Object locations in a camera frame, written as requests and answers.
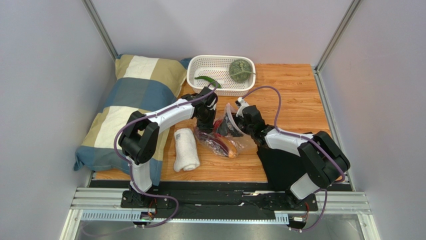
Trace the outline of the clear zip top bag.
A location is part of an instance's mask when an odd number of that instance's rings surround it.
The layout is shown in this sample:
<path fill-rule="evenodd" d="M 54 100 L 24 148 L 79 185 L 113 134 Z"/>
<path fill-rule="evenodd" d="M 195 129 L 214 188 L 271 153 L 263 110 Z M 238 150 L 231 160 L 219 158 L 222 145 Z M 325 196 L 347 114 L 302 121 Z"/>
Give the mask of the clear zip top bag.
<path fill-rule="evenodd" d="M 223 113 L 219 116 L 219 117 L 217 117 L 215 120 L 214 120 L 214 122 L 216 121 L 216 120 L 218 120 L 218 119 L 221 119 L 222 117 L 223 117 L 223 115 L 224 115 L 224 113 L 237 113 L 237 110 L 233 107 L 233 106 L 231 106 L 231 104 L 230 103 L 227 103 L 226 105 L 225 105 L 225 107 L 224 107 L 224 111 L 223 111 Z M 195 136 L 195 138 L 196 138 L 196 140 L 199 142 L 199 140 L 197 139 L 197 137 L 196 137 L 196 133 L 199 133 L 199 131 L 197 131 L 196 130 L 196 126 L 194 127 L 194 129 L 193 129 L 193 133 L 194 133 L 194 136 Z M 229 141 L 231 141 L 232 142 L 232 144 L 236 147 L 236 149 L 237 149 L 237 152 L 238 152 L 238 154 L 237 154 L 237 156 L 238 155 L 240 155 L 240 154 L 242 154 L 242 153 L 246 153 L 246 152 L 249 152 L 249 151 L 252 151 L 252 150 L 254 150 L 255 148 L 256 148 L 256 144 L 254 143 L 254 141 L 252 140 L 252 138 L 249 136 L 249 135 L 247 135 L 247 134 L 244 134 L 242 137 L 233 137 L 233 136 L 222 136 L 222 135 L 220 135 L 220 134 L 218 134 L 218 133 L 216 133 L 216 132 L 212 132 L 212 133 L 210 133 L 211 135 L 214 135 L 215 137 L 217 137 L 217 138 L 219 138 L 220 140 L 222 140 L 222 138 L 226 138 L 226 139 L 228 139 Z"/>

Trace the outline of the green fake chili pepper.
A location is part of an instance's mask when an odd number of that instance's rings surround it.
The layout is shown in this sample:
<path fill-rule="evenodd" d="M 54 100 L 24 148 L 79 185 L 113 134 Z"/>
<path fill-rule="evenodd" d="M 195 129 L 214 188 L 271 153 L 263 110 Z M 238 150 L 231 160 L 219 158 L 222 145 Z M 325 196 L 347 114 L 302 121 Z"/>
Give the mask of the green fake chili pepper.
<path fill-rule="evenodd" d="M 215 88 L 221 88 L 222 86 L 220 85 L 219 82 L 217 82 L 216 80 L 214 80 L 213 78 L 209 77 L 209 76 L 205 76 L 205 75 L 201 75 L 201 76 L 197 76 L 194 78 L 195 80 L 204 80 L 210 83 L 210 85 L 213 85 Z"/>

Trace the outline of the green fake leafy vegetable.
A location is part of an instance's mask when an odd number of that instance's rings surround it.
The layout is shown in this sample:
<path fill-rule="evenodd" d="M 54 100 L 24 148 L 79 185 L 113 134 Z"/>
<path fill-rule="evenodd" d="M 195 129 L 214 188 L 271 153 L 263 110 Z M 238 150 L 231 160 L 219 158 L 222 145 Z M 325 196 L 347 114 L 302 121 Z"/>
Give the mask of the green fake leafy vegetable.
<path fill-rule="evenodd" d="M 229 65 L 228 74 L 236 83 L 243 83 L 256 73 L 247 60 L 236 59 Z"/>

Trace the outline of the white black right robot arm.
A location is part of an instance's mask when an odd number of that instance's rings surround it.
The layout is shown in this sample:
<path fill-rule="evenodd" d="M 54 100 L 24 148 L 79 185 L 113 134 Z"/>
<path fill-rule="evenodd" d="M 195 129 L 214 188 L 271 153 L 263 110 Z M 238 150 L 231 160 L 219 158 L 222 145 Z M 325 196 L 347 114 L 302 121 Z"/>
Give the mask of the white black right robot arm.
<path fill-rule="evenodd" d="M 226 111 L 214 122 L 214 131 L 223 137 L 250 137 L 268 184 L 276 192 L 285 192 L 285 201 L 293 209 L 314 192 L 342 180 L 351 167 L 327 132 L 284 131 L 267 124 L 255 105 Z"/>

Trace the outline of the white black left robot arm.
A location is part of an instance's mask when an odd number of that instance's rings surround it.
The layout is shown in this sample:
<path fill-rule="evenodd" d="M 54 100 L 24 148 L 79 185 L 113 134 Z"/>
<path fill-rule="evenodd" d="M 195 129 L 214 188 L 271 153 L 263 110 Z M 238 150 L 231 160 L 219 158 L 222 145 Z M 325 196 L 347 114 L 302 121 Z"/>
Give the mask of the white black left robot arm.
<path fill-rule="evenodd" d="M 130 174 L 129 189 L 122 195 L 122 208 L 147 208 L 156 199 L 174 201 L 176 208 L 180 206 L 173 196 L 148 192 L 152 187 L 149 161 L 156 151 L 159 135 L 180 122 L 195 118 L 201 127 L 212 131 L 217 101 L 216 93 L 205 87 L 200 93 L 185 94 L 159 110 L 130 114 L 113 140 L 113 150 L 127 162 Z"/>

